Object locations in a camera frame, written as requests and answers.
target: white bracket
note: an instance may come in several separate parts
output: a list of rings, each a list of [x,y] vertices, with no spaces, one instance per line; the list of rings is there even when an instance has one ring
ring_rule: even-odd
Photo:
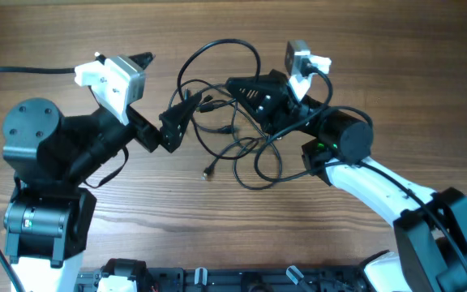
[[[142,98],[145,72],[126,56],[107,58],[86,63],[75,68],[75,82],[91,86],[96,101],[113,114],[123,125],[129,123],[126,108]]]
[[[295,99],[300,102],[311,87],[313,75],[302,75],[303,62],[308,60],[313,67],[318,68],[324,74],[329,74],[331,59],[319,57],[311,54],[311,50],[305,41],[290,41],[285,55],[285,66],[289,73],[289,86],[291,87]]]
[[[64,260],[61,268],[51,268],[50,260],[21,256],[18,264],[12,264],[23,288],[28,291],[63,292],[73,291],[83,252]]]
[[[338,160],[333,158],[329,163],[336,161]],[[431,195],[435,193],[433,189],[419,186],[402,178],[370,157],[362,161],[382,170],[398,183],[409,188],[423,203],[427,204],[432,201]],[[329,182],[334,187],[347,191],[360,199],[392,227],[393,222],[401,217],[403,211],[413,211],[420,208],[419,204],[408,197],[399,187],[373,170],[359,166],[336,165],[326,168],[325,171]]]
[[[411,292],[403,276],[399,255],[395,252],[386,253],[371,261],[364,268],[367,279],[377,292]]]

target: cable connector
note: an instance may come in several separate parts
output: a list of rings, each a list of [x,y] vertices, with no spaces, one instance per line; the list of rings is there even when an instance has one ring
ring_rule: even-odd
[[[217,133],[219,134],[232,134],[237,131],[236,127],[232,127],[231,125],[220,127],[217,129]]]
[[[208,177],[214,172],[214,167],[209,166],[203,170],[203,175],[201,175],[201,180],[208,180]]]
[[[207,102],[207,103],[204,103],[204,104],[198,106],[198,108],[195,109],[195,111],[197,111],[199,113],[207,113],[207,112],[211,112],[211,111],[215,110],[216,108],[217,107],[216,107],[215,104]]]
[[[211,95],[207,95],[203,101],[201,101],[201,104],[204,104],[204,103],[207,103],[209,101],[211,101],[213,99],[213,97]]]

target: wooden surface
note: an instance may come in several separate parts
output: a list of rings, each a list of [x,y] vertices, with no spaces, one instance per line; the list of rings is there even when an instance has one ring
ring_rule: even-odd
[[[454,186],[467,194],[467,3],[454,1],[315,1],[152,3],[103,6],[0,7],[0,65],[72,67],[93,58],[151,51],[144,98],[135,108],[156,126],[181,65],[209,41],[237,37],[260,52],[263,72],[284,70],[287,40],[306,40],[333,60],[334,105],[365,110],[375,121],[373,157],[422,185]],[[212,83],[253,75],[254,59],[241,46],[223,45],[199,57],[185,79]],[[325,91],[315,79],[311,95]],[[72,75],[0,74],[0,246],[2,216],[13,171],[1,158],[2,120],[30,97],[54,101],[67,115],[89,114],[95,102]],[[225,125],[230,112],[196,118]],[[253,131],[239,120],[242,135]],[[219,150],[230,137],[205,135]],[[303,170],[293,133],[278,142],[285,174]],[[131,160],[105,187],[93,191],[95,215],[84,267],[111,257],[148,266],[195,268],[356,264],[395,248],[389,226],[351,195],[306,177],[267,191],[241,188],[229,162],[211,182],[200,180],[212,158],[193,132],[173,154],[145,152],[131,143]],[[239,163],[248,183],[252,157]],[[110,161],[96,182],[121,162]],[[263,159],[263,170],[275,161]],[[0,267],[0,290],[8,280]]]

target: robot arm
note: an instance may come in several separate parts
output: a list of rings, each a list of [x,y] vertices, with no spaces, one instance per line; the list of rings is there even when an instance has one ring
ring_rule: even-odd
[[[92,114],[64,117],[52,101],[35,98],[6,116],[3,158],[15,170],[15,190],[4,220],[5,254],[26,291],[73,289],[96,205],[81,183],[120,150],[127,159],[133,139],[149,152],[158,145],[173,152],[181,144],[201,96],[161,114],[160,130],[131,107],[142,97],[152,58],[98,54],[76,67],[75,81],[91,86],[101,105]]]
[[[330,64],[311,55],[304,41],[291,41],[285,57],[289,79],[273,70],[258,82],[253,77],[230,78],[226,87],[273,137],[290,128],[314,136],[302,146],[311,175],[354,195],[393,227],[399,257],[384,255],[366,268],[378,291],[467,290],[467,199],[453,188],[438,193],[419,186],[374,161],[370,117],[358,109],[330,107],[329,97],[323,104],[307,96],[312,75],[327,79]],[[351,110],[365,122],[341,110]],[[434,239],[435,227],[447,236]]]

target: wooden table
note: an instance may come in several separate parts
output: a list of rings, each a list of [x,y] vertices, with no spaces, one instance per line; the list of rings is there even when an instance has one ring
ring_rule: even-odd
[[[156,126],[181,65],[209,41],[236,37],[252,43],[262,71],[284,70],[287,40],[306,40],[314,54],[333,60],[334,105],[365,110],[375,121],[373,157],[415,182],[467,194],[467,3],[391,2],[159,2],[129,5],[0,7],[0,65],[72,67],[93,59],[151,51],[144,98],[135,108]],[[238,45],[211,49],[184,79],[212,83],[253,75],[251,53]],[[0,74],[0,247],[2,216],[13,189],[1,158],[2,120],[31,97],[55,102],[66,116],[89,114],[96,104],[73,75]],[[325,88],[315,79],[310,94]],[[197,115],[221,126],[230,112]],[[238,120],[241,135],[253,131]],[[229,136],[205,135],[219,151]],[[303,170],[299,133],[277,143],[285,175]],[[173,154],[147,153],[130,144],[131,160],[112,182],[92,191],[98,203],[88,236],[84,268],[109,258],[147,261],[150,267],[240,268],[290,264],[356,264],[395,248],[389,226],[351,195],[317,178],[247,191],[218,163],[210,182],[200,180],[212,161],[188,131]],[[113,159],[98,181],[122,163]],[[263,170],[275,169],[270,155]],[[239,162],[247,183],[262,184],[253,157]],[[0,290],[8,279],[0,267]]]

